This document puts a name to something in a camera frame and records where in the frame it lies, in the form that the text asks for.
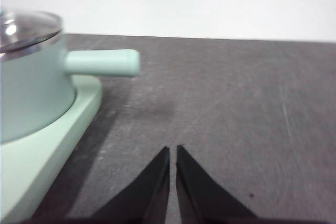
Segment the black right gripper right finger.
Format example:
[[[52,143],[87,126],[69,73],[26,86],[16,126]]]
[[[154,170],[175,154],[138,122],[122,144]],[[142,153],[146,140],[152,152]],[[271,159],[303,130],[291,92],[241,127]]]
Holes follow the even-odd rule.
[[[182,145],[177,146],[176,191],[182,219],[257,219],[214,181]]]

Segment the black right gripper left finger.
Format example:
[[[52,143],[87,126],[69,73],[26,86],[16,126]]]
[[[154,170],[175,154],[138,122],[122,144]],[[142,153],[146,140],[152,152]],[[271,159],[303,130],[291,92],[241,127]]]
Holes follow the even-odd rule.
[[[170,150],[163,147],[126,188],[93,219],[165,219],[170,192]]]

